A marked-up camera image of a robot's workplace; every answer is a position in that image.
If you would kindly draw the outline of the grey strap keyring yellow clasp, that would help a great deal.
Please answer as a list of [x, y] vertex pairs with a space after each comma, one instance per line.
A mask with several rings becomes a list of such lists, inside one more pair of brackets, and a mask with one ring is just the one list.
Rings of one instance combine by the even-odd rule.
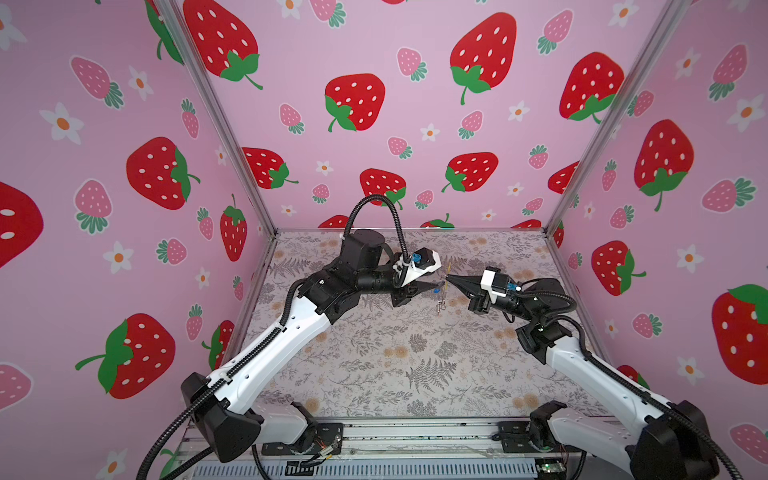
[[437, 313], [438, 316], [440, 316], [448, 308], [447, 300], [446, 300], [446, 298], [447, 298], [447, 293], [446, 293], [447, 284], [443, 283], [440, 287], [442, 287], [442, 291], [439, 294], [437, 294], [438, 295], [438, 302], [436, 304], [436, 313]]

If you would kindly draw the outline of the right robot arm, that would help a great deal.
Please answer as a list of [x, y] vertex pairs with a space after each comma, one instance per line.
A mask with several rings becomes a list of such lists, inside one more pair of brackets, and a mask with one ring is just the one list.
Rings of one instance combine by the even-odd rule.
[[615, 424], [588, 420], [563, 402], [551, 401], [530, 416], [538, 448], [570, 445], [622, 469], [635, 479], [714, 479], [720, 473], [716, 445], [701, 410], [672, 403], [610, 366], [586, 346], [583, 327], [570, 317], [577, 303], [554, 278], [517, 282], [495, 269], [478, 276], [450, 275], [448, 282], [477, 314], [495, 309], [523, 320], [523, 350], [594, 397]]

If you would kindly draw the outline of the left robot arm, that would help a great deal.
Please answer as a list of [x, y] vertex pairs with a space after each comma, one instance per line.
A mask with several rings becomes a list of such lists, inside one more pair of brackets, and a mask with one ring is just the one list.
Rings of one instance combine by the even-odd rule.
[[257, 398], [311, 340], [355, 308], [362, 295], [387, 294], [399, 307], [433, 289], [421, 278], [440, 268], [438, 253], [421, 248], [381, 263], [387, 248], [384, 236], [374, 230], [345, 235], [333, 261], [290, 287], [284, 313], [269, 329], [208, 376], [193, 373], [183, 382], [191, 419], [220, 462], [235, 460], [258, 443], [299, 451], [311, 447], [317, 423], [306, 407], [298, 402], [264, 406]]

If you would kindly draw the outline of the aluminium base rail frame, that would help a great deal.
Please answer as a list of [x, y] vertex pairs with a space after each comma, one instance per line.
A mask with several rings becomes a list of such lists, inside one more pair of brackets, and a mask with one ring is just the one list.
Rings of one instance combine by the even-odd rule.
[[528, 420], [326, 419], [320, 443], [299, 454], [254, 445], [230, 462], [208, 456], [184, 479], [628, 479], [637, 436], [611, 417], [566, 409], [554, 443], [534, 445]]

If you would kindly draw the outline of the right corner aluminium post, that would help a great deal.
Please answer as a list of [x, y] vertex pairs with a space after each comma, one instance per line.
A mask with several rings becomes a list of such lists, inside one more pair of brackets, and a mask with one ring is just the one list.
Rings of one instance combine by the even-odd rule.
[[619, 89], [617, 98], [611, 104], [608, 114], [582, 154], [579, 166], [572, 176], [565, 194], [557, 204], [557, 208], [544, 229], [547, 240], [554, 239], [556, 228], [564, 219], [580, 188], [588, 179], [594, 164], [599, 160], [599, 157], [610, 143], [611, 134], [614, 129], [623, 121], [625, 111], [633, 99], [633, 95], [652, 72], [655, 63], [663, 53], [666, 44], [673, 36], [689, 6], [690, 2], [684, 0], [673, 0], [665, 3], [645, 43], [639, 50], [636, 60], [626, 74], [625, 81]]

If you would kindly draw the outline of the corner aluminium post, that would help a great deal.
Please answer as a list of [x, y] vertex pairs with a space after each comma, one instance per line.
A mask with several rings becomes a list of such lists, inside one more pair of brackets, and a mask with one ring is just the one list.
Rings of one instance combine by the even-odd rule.
[[183, 57], [186, 68], [197, 88], [211, 122], [221, 140], [230, 162], [241, 181], [249, 201], [261, 221], [266, 234], [274, 239], [277, 228], [259, 193], [259, 187], [253, 178], [245, 155], [242, 152], [225, 110], [215, 92], [209, 72], [194, 44], [189, 28], [183, 18], [182, 6], [178, 1], [160, 0], [157, 6], [165, 17], [167, 29]]
[[608, 114], [582, 154], [579, 166], [572, 176], [565, 194], [557, 204], [557, 208], [544, 229], [547, 240], [554, 239], [556, 228], [564, 219], [580, 188], [588, 179], [594, 164], [599, 160], [599, 157], [610, 143], [611, 134], [614, 129], [623, 121], [625, 111], [633, 99], [633, 95], [652, 72], [655, 63], [663, 53], [666, 44], [673, 36], [689, 6], [690, 2], [684, 0], [673, 0], [665, 3], [645, 43], [639, 50], [636, 60], [626, 74], [625, 81], [619, 89], [617, 98], [611, 104]]

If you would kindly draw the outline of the left corner aluminium post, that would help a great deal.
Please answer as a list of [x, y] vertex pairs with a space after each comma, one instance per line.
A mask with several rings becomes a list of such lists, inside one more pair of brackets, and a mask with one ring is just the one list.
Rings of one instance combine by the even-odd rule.
[[160, 0], [157, 6], [165, 17], [167, 29], [183, 57], [186, 68], [197, 88], [211, 122], [221, 140], [230, 162], [241, 181], [249, 201], [261, 221], [266, 234], [274, 239], [277, 228], [259, 193], [259, 187], [253, 178], [245, 155], [242, 152], [225, 110], [215, 92], [209, 72], [194, 44], [189, 28], [183, 18], [182, 6], [178, 1]]

